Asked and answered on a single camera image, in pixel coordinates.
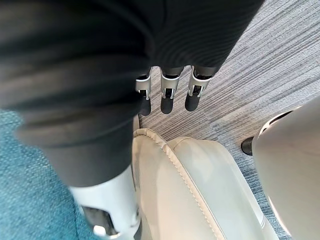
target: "gray striped carpet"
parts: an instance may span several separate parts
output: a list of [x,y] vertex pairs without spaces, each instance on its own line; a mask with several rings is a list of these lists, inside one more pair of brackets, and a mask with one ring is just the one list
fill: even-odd
[[178,136],[216,140],[232,154],[282,240],[280,227],[241,142],[282,111],[320,94],[318,0],[267,0],[214,77],[195,112],[185,110],[190,67],[185,67],[173,111],[160,111],[160,70],[152,71],[152,112],[142,118],[166,140]]

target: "teal fabric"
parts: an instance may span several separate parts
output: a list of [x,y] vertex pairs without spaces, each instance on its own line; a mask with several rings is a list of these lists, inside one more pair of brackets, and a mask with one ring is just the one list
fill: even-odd
[[20,123],[0,110],[0,239],[96,240],[41,151],[15,139]]

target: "robotic hand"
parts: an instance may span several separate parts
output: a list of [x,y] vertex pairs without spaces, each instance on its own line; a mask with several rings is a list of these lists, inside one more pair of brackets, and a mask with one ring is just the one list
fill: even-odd
[[262,3],[0,3],[0,107],[22,116],[18,137],[45,153],[97,236],[139,238],[132,125],[141,102],[151,111],[148,69],[161,67],[169,114],[183,66],[194,66],[185,100],[194,111]]

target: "cream leather seat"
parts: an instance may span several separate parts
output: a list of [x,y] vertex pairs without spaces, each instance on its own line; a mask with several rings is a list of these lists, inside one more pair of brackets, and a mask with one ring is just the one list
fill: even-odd
[[220,143],[138,129],[132,152],[142,240],[278,240]]

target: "seat cushion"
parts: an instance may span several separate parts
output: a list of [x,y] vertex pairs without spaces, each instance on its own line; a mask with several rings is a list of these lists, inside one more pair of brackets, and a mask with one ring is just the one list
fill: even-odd
[[219,143],[138,129],[132,153],[142,240],[278,239]]

